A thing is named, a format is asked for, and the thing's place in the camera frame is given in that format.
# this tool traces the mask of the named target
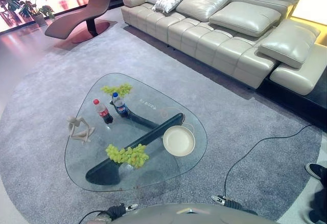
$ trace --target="round tray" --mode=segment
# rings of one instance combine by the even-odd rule
[[[163,146],[174,156],[186,156],[195,146],[195,138],[184,126],[172,126],[163,134]]]

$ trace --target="beige leather sofa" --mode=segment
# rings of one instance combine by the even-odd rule
[[[306,95],[327,65],[327,48],[314,43],[319,31],[286,19],[288,2],[183,0],[168,14],[146,0],[123,2],[127,24],[253,88],[270,75]]]

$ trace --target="floor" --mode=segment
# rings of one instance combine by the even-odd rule
[[[45,37],[46,26],[38,28],[31,25],[0,35],[0,117],[15,87],[33,66],[42,61],[47,49],[60,40]],[[327,166],[327,135],[323,134],[318,162]],[[306,223],[303,216],[307,213],[314,192],[320,189],[320,183],[311,178],[302,194],[291,208],[278,220],[279,223]],[[15,206],[11,203],[0,181],[0,224],[27,224]]]

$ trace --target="gray carpet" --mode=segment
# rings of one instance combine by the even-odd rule
[[[77,223],[91,210],[121,202],[141,207],[213,203],[210,195],[223,194],[229,168],[257,141],[290,136],[307,125],[246,86],[217,72],[210,74],[218,83],[213,82],[131,34],[119,9],[104,18],[117,23],[74,48],[63,41],[49,49],[17,86],[0,120],[0,174],[11,200],[30,223]],[[208,144],[196,167],[169,181],[126,192],[90,192],[69,179],[64,165],[66,117],[77,114],[92,85],[113,72],[173,97],[199,118]],[[304,165],[316,161],[320,142],[321,131],[314,126],[292,138],[263,141],[231,171],[227,195],[277,220],[306,185]]]

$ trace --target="lamp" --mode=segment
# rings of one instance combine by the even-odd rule
[[[327,0],[299,0],[292,16],[327,25]]]

